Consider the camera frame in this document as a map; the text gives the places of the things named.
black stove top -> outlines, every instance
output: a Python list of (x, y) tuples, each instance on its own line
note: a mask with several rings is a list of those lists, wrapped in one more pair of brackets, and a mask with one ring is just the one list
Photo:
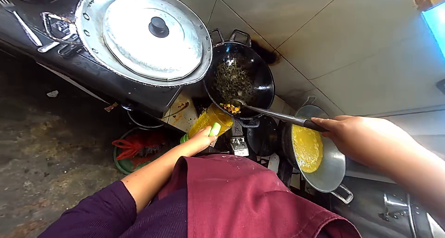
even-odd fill
[[(25, 23), (33, 29), (41, 42), (51, 43), (43, 33), (44, 26), (41, 12), (48, 11), (69, 19), (74, 19), (74, 11), (79, 0), (11, 0)], [(86, 51), (66, 59), (54, 48), (47, 53), (40, 53), (25, 35), (13, 14), (0, 8), (0, 48), (8, 51), (12, 48), (28, 55), (36, 62), (58, 71), (86, 88), (100, 91), (115, 99), (118, 103), (132, 104), (155, 117), (162, 117), (164, 112), (179, 95), (181, 87), (149, 87), (130, 81), (108, 71), (95, 61)]]

purple sleeve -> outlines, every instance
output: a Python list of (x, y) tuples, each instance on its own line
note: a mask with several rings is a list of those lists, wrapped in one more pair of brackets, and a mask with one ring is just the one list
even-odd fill
[(121, 181), (65, 211), (39, 238), (118, 237), (136, 220), (136, 203)]

pot handle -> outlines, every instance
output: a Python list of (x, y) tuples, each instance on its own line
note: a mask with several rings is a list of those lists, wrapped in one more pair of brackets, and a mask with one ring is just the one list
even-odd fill
[(242, 127), (258, 127), (259, 126), (259, 118), (255, 118), (254, 123), (250, 124), (251, 121), (248, 124), (245, 124), (244, 122), (242, 122), (241, 119), (236, 119), (236, 121), (239, 123), (239, 125), (241, 125)]
[[(246, 36), (247, 37), (246, 42), (235, 41), (236, 34), (240, 34), (240, 35)], [(232, 35), (229, 38), (229, 41), (241, 43), (243, 45), (246, 45), (249, 48), (252, 47), (252, 41), (251, 41), (250, 35), (248, 33), (246, 33), (246, 32), (241, 31), (241, 30), (233, 30)]]
[(335, 192), (335, 190), (337, 190), (338, 188), (336, 188), (334, 191), (331, 191), (331, 194), (335, 195), (345, 204), (349, 204), (354, 199), (354, 194), (343, 184), (340, 184), (339, 188), (342, 188), (346, 193), (348, 193), (348, 197), (346, 197), (346, 199), (343, 198), (343, 196), (337, 194), (337, 192)]
[(45, 26), (45, 31), (46, 31), (47, 35), (48, 35), (53, 41), (55, 41), (55, 42), (60, 42), (60, 43), (64, 43), (64, 44), (68, 44), (68, 45), (82, 46), (82, 43), (81, 43), (80, 41), (79, 41), (79, 42), (70, 42), (70, 41), (63, 40), (63, 39), (60, 39), (60, 38), (55, 37), (54, 34), (53, 34), (53, 30), (52, 30), (52, 28), (51, 28), (51, 22), (50, 22), (49, 18), (58, 19), (58, 20), (67, 22), (67, 23), (69, 23), (69, 24), (74, 24), (73, 21), (71, 21), (70, 19), (64, 18), (64, 17), (60, 17), (60, 16), (58, 16), (58, 15), (49, 13), (49, 12), (42, 12), (41, 15), (42, 15), (42, 20), (43, 20), (43, 25)]
[[(215, 32), (215, 31), (218, 32), (219, 38), (221, 39), (221, 41), (219, 41), (217, 43), (214, 43), (213, 42), (213, 38), (212, 38), (212, 33)], [(219, 29), (210, 30), (209, 31), (209, 35), (210, 35), (210, 39), (212, 40), (212, 47), (213, 48), (217, 47), (217, 46), (221, 46), (221, 45), (224, 44), (224, 37), (222, 37), (223, 35), (221, 34), (221, 31)]]
[(315, 95), (310, 95), (310, 96), (308, 96), (308, 99), (307, 99), (306, 102), (303, 104), (303, 106), (306, 106), (306, 105), (312, 105), (316, 99), (317, 99), (317, 97), (316, 97)]

yellow egg mixture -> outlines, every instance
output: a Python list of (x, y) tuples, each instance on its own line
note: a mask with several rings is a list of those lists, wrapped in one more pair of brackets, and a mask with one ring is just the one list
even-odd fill
[(320, 133), (293, 125), (292, 143), (300, 169), (305, 173), (316, 171), (323, 159), (323, 142)]

yellow plastic bottle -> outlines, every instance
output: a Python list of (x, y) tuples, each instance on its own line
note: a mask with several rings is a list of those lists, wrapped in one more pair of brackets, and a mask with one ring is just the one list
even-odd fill
[(181, 143), (191, 138), (201, 128), (207, 126), (213, 126), (215, 123), (218, 123), (221, 126), (218, 136), (222, 135), (227, 130), (229, 130), (233, 124), (232, 118), (229, 115), (227, 115), (224, 111), (220, 110), (220, 108), (217, 107), (215, 104), (211, 104), (198, 117), (198, 119), (193, 124), (190, 131), (181, 138)]

